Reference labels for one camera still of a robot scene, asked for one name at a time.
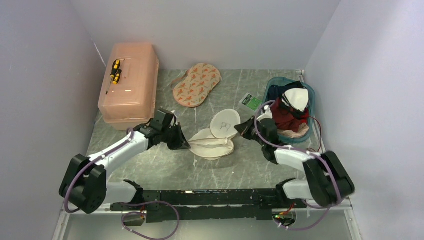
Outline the dark red bra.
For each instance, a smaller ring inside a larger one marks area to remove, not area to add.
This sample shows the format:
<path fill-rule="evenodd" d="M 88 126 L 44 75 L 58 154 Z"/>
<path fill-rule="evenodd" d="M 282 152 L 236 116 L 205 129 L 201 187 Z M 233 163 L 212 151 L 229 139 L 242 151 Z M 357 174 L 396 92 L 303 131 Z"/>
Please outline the dark red bra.
<path fill-rule="evenodd" d="M 310 116 L 308 108 L 299 111 L 287 106 L 280 98 L 277 98 L 270 109 L 272 118 L 279 130 L 299 133 L 308 126 L 307 122 Z"/>

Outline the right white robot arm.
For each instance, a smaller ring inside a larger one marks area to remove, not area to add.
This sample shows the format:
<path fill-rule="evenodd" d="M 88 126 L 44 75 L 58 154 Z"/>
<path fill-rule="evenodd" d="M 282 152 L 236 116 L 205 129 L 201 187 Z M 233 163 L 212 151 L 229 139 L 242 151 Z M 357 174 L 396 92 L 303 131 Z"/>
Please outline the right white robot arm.
<path fill-rule="evenodd" d="M 243 138 L 259 143 L 267 161 L 303 173 L 302 179 L 293 177 L 276 185 L 275 200 L 280 207 L 287 208 L 295 200 L 312 200 L 317 207 L 328 208 L 355 192 L 355 185 L 335 152 L 310 152 L 283 143 L 273 119 L 258 121 L 252 117 L 234 128 Z"/>

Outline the white mesh laundry bag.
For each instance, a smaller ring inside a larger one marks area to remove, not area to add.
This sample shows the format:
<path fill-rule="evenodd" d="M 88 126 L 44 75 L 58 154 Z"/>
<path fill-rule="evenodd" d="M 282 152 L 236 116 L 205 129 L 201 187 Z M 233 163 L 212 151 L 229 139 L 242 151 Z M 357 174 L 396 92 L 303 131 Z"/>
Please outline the white mesh laundry bag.
<path fill-rule="evenodd" d="M 236 125 L 241 123 L 239 113 L 233 109 L 218 112 L 209 128 L 200 130 L 188 143 L 190 151 L 203 159 L 214 161 L 233 153 L 233 138 L 238 134 Z"/>

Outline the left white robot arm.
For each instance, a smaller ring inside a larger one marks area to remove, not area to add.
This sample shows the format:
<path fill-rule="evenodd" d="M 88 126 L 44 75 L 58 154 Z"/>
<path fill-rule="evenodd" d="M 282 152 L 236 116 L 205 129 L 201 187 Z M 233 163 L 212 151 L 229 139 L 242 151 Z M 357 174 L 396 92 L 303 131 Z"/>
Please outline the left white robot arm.
<path fill-rule="evenodd" d="M 177 116 L 158 109 L 147 123 L 129 127 L 124 138 L 89 156 L 75 155 L 67 167 L 59 195 L 66 213 L 95 212 L 103 204 L 122 204 L 131 210 L 146 205 L 144 189 L 134 181 L 108 183 L 110 175 L 135 156 L 165 143 L 169 150 L 187 150 L 186 140 Z"/>

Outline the patterned beige oven mitt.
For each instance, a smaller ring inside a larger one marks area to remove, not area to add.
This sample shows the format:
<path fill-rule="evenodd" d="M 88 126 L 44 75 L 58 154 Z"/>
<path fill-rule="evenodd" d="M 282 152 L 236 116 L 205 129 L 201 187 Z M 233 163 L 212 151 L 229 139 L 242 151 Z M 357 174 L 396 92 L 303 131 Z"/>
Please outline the patterned beige oven mitt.
<path fill-rule="evenodd" d="M 220 83 L 220 71 L 208 63 L 198 63 L 185 74 L 171 82 L 173 98 L 187 108 L 200 106 L 210 92 Z"/>

